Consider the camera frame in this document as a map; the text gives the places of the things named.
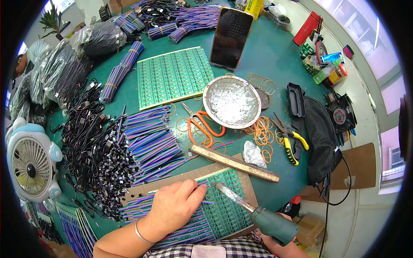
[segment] desk fan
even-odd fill
[[[40,203],[61,194],[56,181],[56,162],[62,151],[45,129],[17,118],[6,134],[7,164],[14,189],[22,200]]]

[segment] green table surface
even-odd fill
[[[221,2],[223,5],[228,6],[228,2],[226,1],[213,2]],[[185,36],[178,44],[172,43],[167,37],[151,40],[142,33],[142,42],[145,45],[145,49],[138,60],[197,46],[201,46],[207,57],[209,57],[214,33],[215,30],[213,29],[193,31]],[[292,39],[293,36],[290,32],[276,29],[266,17],[259,17],[252,25],[249,38],[242,53],[240,65],[234,72],[236,76],[241,78],[245,78],[247,73],[256,73],[273,80],[276,85],[276,91],[271,96],[270,107],[263,111],[261,115],[273,117],[274,111],[287,125],[290,125],[292,121],[289,101],[287,99],[288,83],[291,82],[300,85],[306,92],[307,96],[311,96],[322,103],[326,103],[325,94],[328,93],[326,88],[322,85],[315,84],[312,76],[305,71],[298,53],[298,46],[292,41]],[[95,65],[88,78],[96,78],[98,82],[104,85],[112,68],[119,64],[129,48],[130,45],[125,45],[121,51],[113,54],[104,62]],[[212,67],[212,71],[216,77],[230,72],[217,67]],[[199,110],[203,104],[202,101],[195,101],[193,98],[184,100],[183,102],[193,111]],[[136,71],[132,71],[126,75],[121,87],[119,87],[116,92],[113,102],[105,105],[105,110],[103,113],[106,115],[110,114],[111,117],[119,116],[124,105],[126,105],[126,112],[128,114],[133,114],[139,111]],[[175,103],[175,105],[176,113],[170,117],[171,121],[169,122],[169,125],[173,131],[173,134],[178,138],[179,145],[183,150],[190,144],[188,133],[179,132],[175,127],[175,123],[179,118],[188,118],[189,115],[185,109],[183,109],[180,102]],[[60,111],[48,115],[47,118],[48,122],[52,119],[51,128],[55,128],[58,124],[64,123],[66,120]],[[217,123],[208,120],[207,122],[212,129],[216,132],[220,132],[220,127]],[[185,130],[187,127],[186,120],[179,121],[178,127],[180,130]],[[47,129],[47,135],[58,146],[62,146],[61,132],[57,132],[53,135]],[[302,135],[305,139],[308,139],[305,129]],[[204,137],[195,137],[196,141],[203,141],[203,139]],[[226,154],[228,155],[235,155],[242,152],[245,141],[254,141],[252,135],[247,135],[243,131],[233,129],[227,129],[224,136],[220,138],[214,137],[214,141],[218,140],[222,142],[234,142],[234,147],[229,147],[226,150]],[[299,165],[294,166],[288,160],[285,153],[285,147],[283,145],[279,145],[274,141],[272,143],[272,147],[274,149],[272,162],[267,164],[267,166],[269,171],[273,171],[274,173],[280,175],[280,182],[268,182],[254,176],[250,176],[250,179],[258,204],[271,211],[276,211],[282,205],[291,200],[295,195],[297,195],[307,185],[306,170],[309,152],[305,150],[301,151]],[[201,168],[209,165],[210,163],[211,162],[207,161],[204,157],[197,157],[173,171],[171,176]],[[58,169],[60,172],[64,172],[62,162],[58,164]],[[70,202],[70,198],[75,197],[73,187],[61,177],[61,173],[58,177],[58,183],[62,189],[62,195],[57,199],[57,201],[75,207],[74,203]],[[83,196],[81,194],[77,194],[77,197],[81,200],[81,202],[83,202]],[[57,212],[53,212],[52,216],[56,222],[57,230],[60,232],[65,242],[68,243],[59,223]],[[98,239],[106,233],[117,229],[119,225],[125,225],[124,222],[114,222],[108,218],[101,219],[96,214],[95,220],[99,224],[99,227],[90,219],[90,217],[88,217],[88,220]]]

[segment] green pcb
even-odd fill
[[[215,237],[217,239],[226,237],[252,225],[250,213],[247,210],[213,187],[214,182],[222,182],[245,199],[237,171],[233,168],[228,168],[207,179],[210,187],[206,192],[204,200],[213,201],[214,203],[202,204],[202,208]]]
[[[138,61],[139,110],[198,96],[214,79],[201,47]]]

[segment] red thermos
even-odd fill
[[[319,19],[319,15],[317,15],[315,12],[311,12],[310,16],[304,22],[303,26],[301,26],[301,29],[298,31],[298,33],[295,35],[293,39],[297,45],[300,46],[302,43],[304,43],[307,37],[311,35],[313,29],[317,29]]]

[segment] plaid shirt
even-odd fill
[[[225,248],[227,257],[234,258],[250,258],[250,257],[269,257],[276,258],[263,244],[260,237],[255,235],[256,231],[249,235],[228,239],[216,240],[203,244],[205,246],[221,246]],[[196,244],[186,244],[181,246],[173,246],[159,251],[149,250],[143,258],[172,258],[172,257],[191,257],[192,247]]]

